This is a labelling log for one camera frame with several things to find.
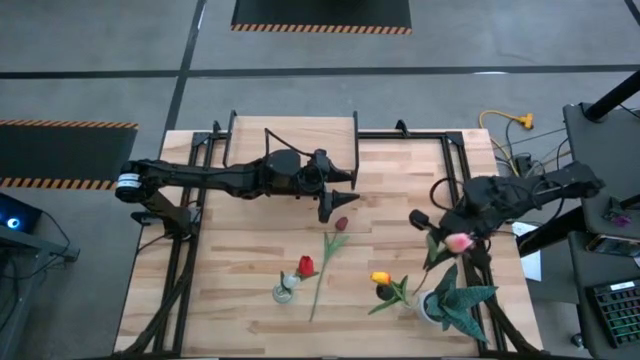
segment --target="concrete floor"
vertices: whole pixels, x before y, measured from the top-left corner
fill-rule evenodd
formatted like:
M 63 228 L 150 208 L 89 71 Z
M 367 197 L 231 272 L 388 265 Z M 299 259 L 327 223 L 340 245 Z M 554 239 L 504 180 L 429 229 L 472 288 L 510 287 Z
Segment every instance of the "concrete floor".
M 0 72 L 178 70 L 196 3 L 4 0 Z M 192 69 L 640 63 L 640 28 L 623 0 L 414 0 L 414 34 L 409 37 L 232 33 L 233 4 L 207 2 Z M 629 75 L 189 79 L 176 128 L 208 129 L 213 120 L 226 126 L 232 109 L 310 116 L 358 110 L 361 128 L 389 128 L 400 118 L 413 128 L 473 128 L 485 109 L 534 113 L 533 130 L 513 127 L 517 140 L 562 128 L 563 105 L 594 101 Z M 0 80 L 0 118 L 137 122 L 141 129 L 132 158 L 155 158 L 175 85 L 175 78 Z M 637 107 L 638 100 L 627 105 Z M 506 121 L 487 123 L 502 140 Z M 556 133 L 514 151 L 540 157 L 565 137 Z M 128 218 L 136 207 L 111 193 L 4 191 L 54 214 L 82 249 L 66 271 L 49 272 L 19 358 L 109 354 L 140 231 Z M 544 221 L 554 211 L 550 205 L 527 219 Z M 533 296 L 545 348 L 588 357 L 568 343 L 579 331 L 575 307 Z

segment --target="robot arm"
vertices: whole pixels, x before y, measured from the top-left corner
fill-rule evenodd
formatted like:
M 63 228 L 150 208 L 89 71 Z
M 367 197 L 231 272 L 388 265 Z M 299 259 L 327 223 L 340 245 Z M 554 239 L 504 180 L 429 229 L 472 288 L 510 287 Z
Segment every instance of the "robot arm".
M 420 230 L 430 229 L 436 243 L 455 233 L 466 233 L 476 241 L 484 241 L 507 220 L 521 217 L 529 210 L 540 209 L 556 199 L 595 196 L 602 187 L 604 183 L 593 171 L 579 162 L 529 178 L 481 176 L 464 184 L 464 196 L 444 214 L 439 227 L 431 224 L 429 217 L 418 210 L 411 212 L 409 220 Z M 472 252 L 476 264 L 488 264 L 486 253 L 482 254 L 477 247 Z M 427 259 L 424 268 L 429 270 L 454 256 L 446 252 L 436 261 Z
M 350 181 L 352 175 L 336 168 L 325 150 L 316 150 L 301 166 L 294 150 L 277 150 L 247 164 L 228 168 L 203 168 L 164 161 L 139 160 L 125 163 L 120 171 L 116 197 L 139 203 L 160 217 L 168 233 L 191 234 L 191 214 L 176 207 L 158 190 L 183 186 L 222 190 L 244 200 L 266 195 L 307 196 L 320 200 L 318 219 L 329 221 L 334 209 L 358 199 L 358 194 L 327 192 L 327 182 Z

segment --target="orange and black striped border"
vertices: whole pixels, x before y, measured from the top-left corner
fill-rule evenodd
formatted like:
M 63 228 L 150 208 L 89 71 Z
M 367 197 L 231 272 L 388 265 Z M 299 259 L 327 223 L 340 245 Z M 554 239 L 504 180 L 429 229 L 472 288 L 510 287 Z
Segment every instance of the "orange and black striped border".
M 48 127 L 76 127 L 76 128 L 111 128 L 138 129 L 135 123 L 114 123 L 100 121 L 51 121 L 51 120 L 0 120 L 0 126 L 48 126 Z
M 235 24 L 231 31 L 255 32 L 312 32 L 341 34 L 411 35 L 413 30 L 404 26 L 350 26 L 350 25 L 280 25 Z
M 0 178 L 0 188 L 114 190 L 117 185 L 110 180 Z

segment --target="blue light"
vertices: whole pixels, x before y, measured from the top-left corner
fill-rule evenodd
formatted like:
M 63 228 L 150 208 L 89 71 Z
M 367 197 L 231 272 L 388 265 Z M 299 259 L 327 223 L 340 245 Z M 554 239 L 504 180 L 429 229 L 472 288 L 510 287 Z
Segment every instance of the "blue light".
M 20 220 L 16 219 L 16 218 L 11 218 L 9 220 L 7 220 L 7 226 L 9 227 L 9 229 L 17 229 L 18 226 L 20 226 Z

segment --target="white vase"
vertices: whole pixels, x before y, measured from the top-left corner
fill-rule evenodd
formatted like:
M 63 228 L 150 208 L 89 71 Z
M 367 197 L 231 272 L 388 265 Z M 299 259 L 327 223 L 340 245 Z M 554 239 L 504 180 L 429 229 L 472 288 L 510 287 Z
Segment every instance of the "white vase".
M 286 304 L 293 299 L 293 288 L 296 287 L 300 283 L 300 278 L 296 275 L 285 275 L 282 279 L 282 284 L 289 289 L 287 291 L 282 287 L 282 284 L 277 284 L 273 287 L 273 291 L 271 295 L 273 296 L 273 300 L 275 300 L 278 304 Z
M 421 320 L 430 322 L 432 324 L 439 324 L 440 321 L 436 321 L 431 316 L 429 316 L 429 314 L 427 314 L 427 309 L 425 308 L 425 300 L 431 294 L 433 294 L 433 290 L 427 290 L 423 293 L 420 293 L 415 304 L 415 311 Z

